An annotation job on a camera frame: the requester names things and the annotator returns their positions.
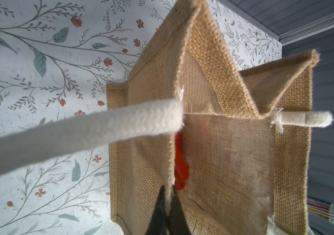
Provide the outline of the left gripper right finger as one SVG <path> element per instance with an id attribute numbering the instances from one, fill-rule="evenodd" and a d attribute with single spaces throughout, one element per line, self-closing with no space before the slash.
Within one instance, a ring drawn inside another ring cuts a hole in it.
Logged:
<path id="1" fill-rule="evenodd" d="M 167 218 L 170 235 L 191 235 L 176 188 L 173 188 L 172 205 Z"/>

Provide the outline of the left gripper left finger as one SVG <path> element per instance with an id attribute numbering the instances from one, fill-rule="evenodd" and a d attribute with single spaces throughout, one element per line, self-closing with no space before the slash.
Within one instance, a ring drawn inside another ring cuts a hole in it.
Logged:
<path id="1" fill-rule="evenodd" d="M 153 214 L 148 229 L 145 232 L 145 235 L 166 235 L 166 219 L 167 216 L 165 211 L 165 187 L 162 186 L 159 190 Z"/>

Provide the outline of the red flashlight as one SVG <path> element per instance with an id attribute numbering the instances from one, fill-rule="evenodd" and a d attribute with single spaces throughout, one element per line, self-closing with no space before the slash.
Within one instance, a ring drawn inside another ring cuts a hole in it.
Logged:
<path id="1" fill-rule="evenodd" d="M 183 132 L 180 131 L 175 135 L 175 167 L 174 167 L 174 176 L 175 176 L 175 187 L 177 191 L 182 190 L 186 181 L 189 178 L 189 165 L 185 162 L 182 156 L 182 138 Z"/>

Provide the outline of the brown jute tote bag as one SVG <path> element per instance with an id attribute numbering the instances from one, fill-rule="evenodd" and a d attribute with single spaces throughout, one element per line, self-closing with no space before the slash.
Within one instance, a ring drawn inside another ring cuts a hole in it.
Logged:
<path id="1" fill-rule="evenodd" d="M 0 235 L 307 235 L 316 50 L 219 1 L 0 1 Z"/>

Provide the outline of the blue lid pencil tube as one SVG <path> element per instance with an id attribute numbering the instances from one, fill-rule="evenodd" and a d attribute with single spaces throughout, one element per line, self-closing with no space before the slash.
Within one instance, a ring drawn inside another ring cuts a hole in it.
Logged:
<path id="1" fill-rule="evenodd" d="M 334 203 L 308 196 L 307 206 L 309 214 L 334 225 Z"/>

